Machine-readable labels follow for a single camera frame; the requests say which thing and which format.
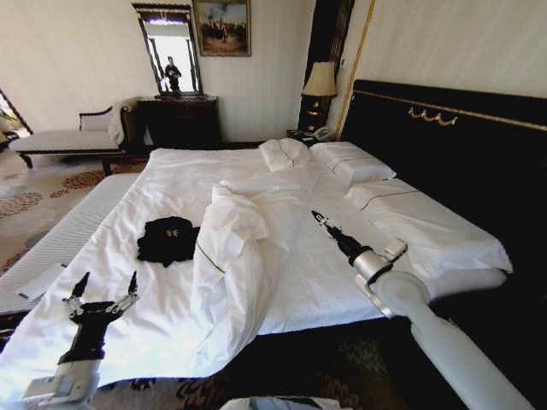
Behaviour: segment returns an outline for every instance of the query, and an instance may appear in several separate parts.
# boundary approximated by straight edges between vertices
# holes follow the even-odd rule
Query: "mirror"
[[[134,3],[161,94],[202,94],[191,7]]]

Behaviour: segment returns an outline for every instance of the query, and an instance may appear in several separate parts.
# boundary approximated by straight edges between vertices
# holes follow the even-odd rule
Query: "framed painting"
[[[202,56],[250,56],[250,0],[194,0]]]

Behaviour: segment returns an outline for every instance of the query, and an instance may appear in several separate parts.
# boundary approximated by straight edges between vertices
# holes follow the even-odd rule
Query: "black headboard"
[[[547,99],[359,79],[340,139],[499,238],[544,292]]]

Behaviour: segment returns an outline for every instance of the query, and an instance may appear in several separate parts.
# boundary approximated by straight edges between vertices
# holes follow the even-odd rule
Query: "black folded shirt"
[[[168,267],[173,261],[188,261],[194,256],[199,227],[178,216],[146,222],[144,236],[137,241],[141,261],[160,262]]]

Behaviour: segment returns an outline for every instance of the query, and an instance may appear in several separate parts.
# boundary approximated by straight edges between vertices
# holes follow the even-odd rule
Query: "dresser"
[[[138,112],[155,148],[218,149],[221,146],[217,97],[143,98],[138,102]]]

